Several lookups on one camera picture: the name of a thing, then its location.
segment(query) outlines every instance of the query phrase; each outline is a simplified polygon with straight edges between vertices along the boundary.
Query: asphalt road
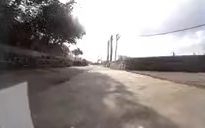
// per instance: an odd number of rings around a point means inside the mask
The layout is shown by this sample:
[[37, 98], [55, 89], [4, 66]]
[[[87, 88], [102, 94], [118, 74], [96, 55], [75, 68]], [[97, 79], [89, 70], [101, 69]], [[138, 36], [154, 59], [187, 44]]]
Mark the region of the asphalt road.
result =
[[98, 66], [81, 71], [30, 86], [36, 128], [205, 128], [204, 89]]

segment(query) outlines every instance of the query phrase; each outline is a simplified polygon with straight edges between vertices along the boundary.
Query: vegetation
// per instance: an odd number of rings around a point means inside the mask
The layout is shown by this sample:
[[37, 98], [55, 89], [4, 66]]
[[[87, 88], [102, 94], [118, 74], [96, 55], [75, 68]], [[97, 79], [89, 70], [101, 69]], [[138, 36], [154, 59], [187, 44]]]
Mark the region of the vegetation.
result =
[[0, 43], [44, 52], [76, 44], [85, 31], [71, 15], [74, 3], [0, 0]]
[[82, 54], [83, 54], [83, 51], [80, 50], [79, 48], [77, 48], [77, 49], [74, 49], [74, 50], [72, 51], [72, 53], [73, 53], [75, 56], [79, 56], [79, 55], [82, 55]]

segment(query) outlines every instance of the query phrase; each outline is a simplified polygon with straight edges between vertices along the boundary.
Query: white object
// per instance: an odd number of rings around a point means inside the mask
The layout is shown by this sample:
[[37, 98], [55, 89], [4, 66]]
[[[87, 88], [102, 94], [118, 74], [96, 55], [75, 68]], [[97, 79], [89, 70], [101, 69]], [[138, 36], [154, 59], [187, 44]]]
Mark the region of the white object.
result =
[[33, 128], [26, 82], [0, 90], [0, 128]]

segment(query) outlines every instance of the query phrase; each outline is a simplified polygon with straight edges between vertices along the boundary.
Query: overcast sky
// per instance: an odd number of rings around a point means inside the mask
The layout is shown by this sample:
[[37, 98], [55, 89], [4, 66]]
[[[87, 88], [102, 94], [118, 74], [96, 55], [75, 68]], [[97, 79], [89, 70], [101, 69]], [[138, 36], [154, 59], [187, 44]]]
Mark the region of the overcast sky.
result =
[[98, 56], [106, 59], [107, 41], [116, 33], [121, 35], [118, 55], [145, 57], [205, 52], [205, 27], [163, 36], [139, 36], [205, 23], [205, 0], [76, 1], [73, 13], [86, 29], [78, 46], [89, 60], [96, 61]]

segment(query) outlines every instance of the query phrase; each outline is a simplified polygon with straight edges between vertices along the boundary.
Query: power line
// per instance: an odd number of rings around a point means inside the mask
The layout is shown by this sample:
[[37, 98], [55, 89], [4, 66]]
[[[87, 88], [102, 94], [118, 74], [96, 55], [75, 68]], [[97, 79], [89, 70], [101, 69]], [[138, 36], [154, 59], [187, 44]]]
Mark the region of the power line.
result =
[[190, 28], [184, 28], [184, 29], [174, 30], [174, 31], [170, 31], [170, 32], [163, 32], [163, 33], [150, 34], [150, 35], [140, 35], [140, 36], [142, 36], [142, 37], [150, 37], [150, 36], [166, 35], [166, 34], [172, 34], [172, 33], [187, 31], [187, 30], [190, 30], [190, 29], [195, 29], [195, 28], [199, 28], [199, 27], [203, 27], [203, 26], [205, 26], [205, 24], [197, 25], [197, 26], [190, 27]]

